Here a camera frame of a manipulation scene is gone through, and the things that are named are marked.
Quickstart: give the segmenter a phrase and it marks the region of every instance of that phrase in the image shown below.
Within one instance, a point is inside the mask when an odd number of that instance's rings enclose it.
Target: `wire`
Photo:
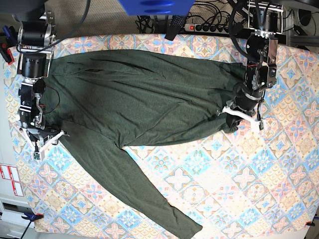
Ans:
[[[44,48],[42,48],[42,49],[40,49],[40,50],[37,50],[37,51],[35,51],[35,52],[21,52],[21,51],[19,50],[18,46],[16,46],[16,50],[17,50],[18,52],[23,53],[23,54],[26,54],[26,55],[31,55],[31,54],[35,54],[35,53],[40,53],[41,51],[47,50],[47,49],[49,49],[49,48],[51,48],[51,47],[53,47],[53,46],[59,44],[61,41],[65,40],[66,38],[69,38],[69,37],[72,36],[73,33],[76,32],[76,31],[80,28],[80,26],[83,24],[83,22],[84,22],[84,20],[85,20],[85,18],[86,18],[86,16],[87,16],[87,14],[88,14],[88,12],[89,12],[90,4],[91,4],[91,0],[86,0],[86,6],[85,6],[85,10],[84,10],[84,13],[83,13],[83,15],[82,15],[81,20],[79,21],[79,23],[78,23],[69,33],[67,33],[66,35],[64,35],[63,37],[61,37],[61,39],[59,39],[59,40],[57,40],[56,42],[54,42],[54,43],[52,43],[52,44],[50,44],[50,45],[48,45],[48,46],[46,46],[46,47],[44,47]]]
[[[36,138],[34,137],[34,135],[32,133],[29,132],[29,135],[32,137],[33,139],[33,142],[34,142],[34,149],[35,149],[35,152],[39,152],[39,148],[38,148],[38,144],[36,143]]]
[[[314,33],[314,36],[316,36],[316,34],[317,34],[317,23],[316,23],[316,20],[315,20],[314,16],[311,16],[311,18],[314,20],[314,24],[315,24],[315,33]]]
[[[221,0],[215,0],[215,1],[205,1],[205,2],[209,2],[209,3],[212,3],[212,2],[219,2],[219,3],[224,4],[224,5],[228,4],[227,2],[223,2],[223,1],[221,1]]]
[[[22,236],[20,239],[22,239],[24,237],[24,234],[26,233],[26,231],[28,230],[28,228],[30,227],[30,224],[32,223],[32,221],[29,222],[28,226],[26,227],[26,229],[24,230]]]
[[[261,22],[261,13],[259,9],[259,4],[258,4],[258,1],[256,1],[256,12],[257,12],[256,17],[257,17],[258,25],[260,27],[263,27],[266,23],[266,14],[267,14],[268,8],[270,7],[270,4],[271,3],[268,3],[267,7],[265,8],[263,22]]]
[[[206,21],[201,15],[192,15],[192,16],[188,16],[186,19],[190,19],[192,17],[199,17],[200,19],[202,19],[203,21]]]
[[[291,9],[290,12],[288,13],[288,16],[284,17],[283,19],[287,19],[292,12],[294,13],[294,17],[295,17],[295,11],[293,9]]]
[[[59,105],[60,105],[60,95],[59,95],[59,92],[58,92],[56,89],[52,88],[51,86],[49,86],[49,85],[47,85],[47,84],[46,84],[46,86],[47,86],[48,88],[54,90],[54,91],[58,94],[59,100],[58,100],[58,104],[56,105],[56,107],[55,107],[53,110],[49,111],[49,112],[43,112],[44,115],[47,115],[47,114],[49,114],[49,113],[54,112],[54,111],[59,107]]]
[[[140,33],[154,33],[154,24],[152,22],[152,25],[150,26],[151,18],[150,16],[137,16],[138,20],[135,21],[135,24],[137,25],[137,29]]]
[[[266,15],[267,15],[267,11],[268,11],[269,7],[270,7],[270,3],[268,3],[268,5],[267,5],[267,7],[266,7],[266,9],[265,9],[262,27],[263,27],[263,26],[265,25],[265,23],[266,23],[266,19],[267,19],[267,18],[266,18]]]
[[[246,4],[245,1],[238,2],[236,4],[236,6],[234,7],[234,9],[232,10],[231,15],[229,17],[228,34],[229,34],[235,48],[237,49],[237,51],[239,51],[239,53],[242,54],[244,57],[246,57],[249,61],[256,62],[256,59],[254,57],[248,55],[243,49],[241,49],[241,47],[239,46],[237,39],[233,33],[233,23],[234,23],[234,18],[235,18],[236,12],[239,9],[242,9],[244,4]]]
[[[29,222],[28,226],[25,228],[22,236],[20,237],[20,239],[22,239],[24,237],[24,234],[26,233],[26,231],[28,230],[28,228],[30,227],[32,221]],[[0,239],[18,239],[18,238],[3,238],[3,237],[0,237]]]
[[[195,6],[209,6],[209,7],[212,7],[215,11],[216,11],[216,13],[214,13],[213,12],[213,14],[214,14],[214,16],[211,16],[210,18],[208,18],[203,24],[202,24],[202,26],[203,25],[205,25],[205,24],[207,24],[208,22],[209,22],[209,20],[211,20],[212,18],[213,18],[213,21],[212,21],[212,23],[215,21],[215,19],[217,18],[217,15],[219,14],[220,15],[220,21],[218,22],[218,24],[221,22],[221,20],[222,20],[222,14],[221,14],[221,11],[220,11],[220,9],[217,7],[217,6],[215,6],[214,4],[196,4],[196,2],[195,2]]]
[[[292,29],[294,29],[295,27],[293,26],[292,28],[289,28],[289,29],[286,29],[286,30],[283,30],[283,32],[285,32],[285,31],[290,31],[290,30],[292,30]]]
[[[315,12],[312,12],[311,13],[311,18],[314,20],[314,24],[315,24],[315,33],[314,33],[314,36],[317,34],[317,23],[316,23],[316,20],[315,20],[315,18],[314,18],[314,14],[316,14],[316,13],[319,13],[319,11],[315,11]],[[298,25],[301,23],[301,21],[306,17],[306,16],[309,16],[309,14],[307,14],[307,15],[304,15],[302,18],[300,18],[300,20],[299,20],[299,22],[298,22]]]

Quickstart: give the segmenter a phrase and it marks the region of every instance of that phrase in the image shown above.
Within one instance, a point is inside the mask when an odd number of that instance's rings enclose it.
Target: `green fabric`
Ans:
[[[215,115],[242,81],[239,64],[138,50],[99,51],[53,61],[46,82],[61,98],[48,121],[70,137],[61,142],[82,167],[125,204],[181,239],[202,226],[172,207],[121,148],[197,140],[230,132]],[[47,88],[51,110],[57,94]]]

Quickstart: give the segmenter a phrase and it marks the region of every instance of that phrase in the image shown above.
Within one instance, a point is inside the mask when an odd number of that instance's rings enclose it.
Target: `power strip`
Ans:
[[[193,23],[186,23],[184,26],[185,31],[188,32],[208,32],[208,33],[214,33],[214,32],[218,32],[218,33],[228,33],[228,27],[223,27],[223,26],[219,26],[217,27],[216,25],[211,25],[210,24],[193,24]]]

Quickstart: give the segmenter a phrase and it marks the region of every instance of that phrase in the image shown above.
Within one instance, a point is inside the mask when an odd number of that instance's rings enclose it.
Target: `tiled pattern fabric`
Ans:
[[[161,54],[244,62],[228,38],[110,35],[67,39],[55,56],[136,49]],[[241,239],[301,230],[319,206],[319,56],[278,48],[278,83],[262,108],[267,130],[243,121],[234,134],[163,147],[126,147],[167,200],[211,229],[212,238]],[[113,239],[175,239],[99,185],[59,144],[34,161],[15,125],[21,77],[4,67],[8,120],[24,193],[38,232]]]

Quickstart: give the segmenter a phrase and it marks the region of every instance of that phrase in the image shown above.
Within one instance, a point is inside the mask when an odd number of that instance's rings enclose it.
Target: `blue object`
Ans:
[[[3,28],[3,32],[5,33],[5,35],[7,36],[7,38],[11,37],[11,32],[8,26],[4,26]]]
[[[195,0],[119,0],[126,13],[132,15],[186,16]]]
[[[44,216],[43,215],[36,215],[34,213],[24,213],[26,215],[26,217],[23,217],[21,216],[23,219],[26,219],[26,220],[30,220],[31,222],[34,222],[36,220],[39,220],[41,218],[43,218]]]

